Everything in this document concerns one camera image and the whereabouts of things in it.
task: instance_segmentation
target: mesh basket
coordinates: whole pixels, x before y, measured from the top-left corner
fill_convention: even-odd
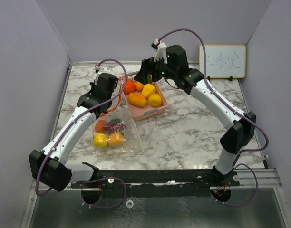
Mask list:
[[[119,78],[119,82],[120,83],[124,82],[124,79],[125,79],[124,77]],[[132,105],[128,99],[128,95],[125,95],[127,107],[134,121],[140,121],[140,120],[164,113],[166,108],[168,107],[168,103],[163,93],[161,92],[159,85],[156,82],[153,82],[152,85],[155,86],[157,94],[160,95],[162,98],[162,104],[160,105],[160,107],[152,107],[149,103],[147,103],[146,107],[142,107],[142,108],[137,107],[135,105]]]

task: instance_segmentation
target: plastic bag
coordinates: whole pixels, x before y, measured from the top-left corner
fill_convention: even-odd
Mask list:
[[[126,107],[98,118],[92,125],[93,147],[107,154],[144,150],[135,122]]]

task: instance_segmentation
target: glass surface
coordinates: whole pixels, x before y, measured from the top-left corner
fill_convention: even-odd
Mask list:
[[[255,189],[232,190],[231,203],[250,199]],[[112,205],[120,199],[104,199]],[[116,209],[82,206],[80,191],[52,191],[38,197],[31,228],[284,228],[273,189],[259,189],[251,204],[230,208],[212,198],[131,198],[129,210],[123,203]]]

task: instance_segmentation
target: yellow bell pepper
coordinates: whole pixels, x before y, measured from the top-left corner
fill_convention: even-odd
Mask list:
[[[150,95],[153,95],[156,92],[155,86],[151,84],[146,84],[141,92],[141,95],[145,97],[145,99],[149,99]]]

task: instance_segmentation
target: whiteboard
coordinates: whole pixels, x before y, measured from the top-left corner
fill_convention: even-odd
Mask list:
[[[205,44],[206,74],[212,78],[242,78],[246,75],[246,46],[244,44]],[[199,46],[199,68],[204,72],[204,51]]]

